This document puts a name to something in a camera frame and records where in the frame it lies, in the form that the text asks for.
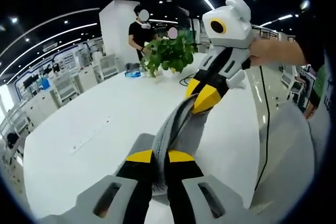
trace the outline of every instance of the black camera lens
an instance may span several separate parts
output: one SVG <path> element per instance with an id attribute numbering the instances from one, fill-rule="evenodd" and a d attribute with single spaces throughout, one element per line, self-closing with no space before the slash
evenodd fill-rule
<path id="1" fill-rule="evenodd" d="M 211 28 L 216 33 L 222 34 L 224 32 L 224 27 L 218 21 L 211 21 Z"/>

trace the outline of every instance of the gray towel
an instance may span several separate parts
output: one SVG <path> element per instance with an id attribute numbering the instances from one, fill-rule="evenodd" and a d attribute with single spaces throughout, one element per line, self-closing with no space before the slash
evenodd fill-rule
<path id="1" fill-rule="evenodd" d="M 204 125 L 209 111 L 192 114 L 197 94 L 185 99 L 166 119 L 153 142 L 153 153 L 156 158 L 159 179 L 153 185 L 153 195 L 166 194 L 167 186 L 164 178 L 164 160 L 168 150 L 188 153 L 194 156 L 202 138 Z"/>

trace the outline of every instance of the black cable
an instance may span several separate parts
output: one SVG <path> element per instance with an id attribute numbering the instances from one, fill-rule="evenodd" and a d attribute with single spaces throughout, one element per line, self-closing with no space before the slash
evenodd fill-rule
<path id="1" fill-rule="evenodd" d="M 188 87 L 188 82 L 187 82 L 187 80 L 188 80 L 188 79 L 192 79 L 192 78 L 194 77 L 195 74 L 196 74 L 196 73 L 189 74 L 187 77 L 185 77 L 185 78 L 183 78 L 182 80 L 180 80 L 180 84 L 181 84 L 182 86 Z"/>
<path id="2" fill-rule="evenodd" d="M 266 165 L 267 165 L 267 161 L 268 161 L 268 134 L 269 134 L 269 120 L 270 120 L 270 113 L 269 113 L 269 106 L 268 106 L 268 100 L 267 100 L 267 95 L 266 95 L 266 88 L 265 88 L 265 82 L 264 82 L 264 74 L 263 74 L 263 69 L 262 67 L 260 66 L 260 73 L 261 73 L 261 80 L 263 81 L 263 89 L 264 89 L 264 94 L 265 94 L 265 100 L 266 100 L 266 106 L 267 106 L 267 114 L 268 114 L 268 118 L 267 118 L 267 132 L 266 132 L 266 160 L 265 160 L 265 163 L 264 163 L 264 166 L 261 170 L 261 173 L 260 173 L 260 176 L 258 178 L 258 182 L 256 184 L 256 187 L 254 188 L 254 190 L 257 189 L 259 183 L 260 183 L 260 180 L 261 180 L 261 177 L 265 171 L 265 168 L 266 168 Z"/>

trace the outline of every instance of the green leaves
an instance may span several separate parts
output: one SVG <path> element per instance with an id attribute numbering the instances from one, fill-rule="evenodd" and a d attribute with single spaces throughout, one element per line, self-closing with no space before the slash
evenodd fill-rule
<path id="1" fill-rule="evenodd" d="M 147 45 L 151 50 L 149 62 L 146 65 L 149 72 L 155 77 L 155 71 L 162 65 L 163 70 L 174 68 L 177 72 L 193 63 L 195 48 L 187 42 L 185 35 L 178 35 L 176 39 L 153 40 Z"/>
<path id="2" fill-rule="evenodd" d="M 163 70 L 168 70 L 169 69 L 169 61 L 162 62 L 162 69 Z"/>

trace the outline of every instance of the human hand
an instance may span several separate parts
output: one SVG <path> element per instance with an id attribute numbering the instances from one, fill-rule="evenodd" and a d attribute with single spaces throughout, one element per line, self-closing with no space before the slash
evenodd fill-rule
<path id="1" fill-rule="evenodd" d="M 147 47 L 144 47 L 142 49 L 142 52 L 145 54 L 145 55 L 149 55 L 151 53 L 151 50 L 149 50 Z"/>

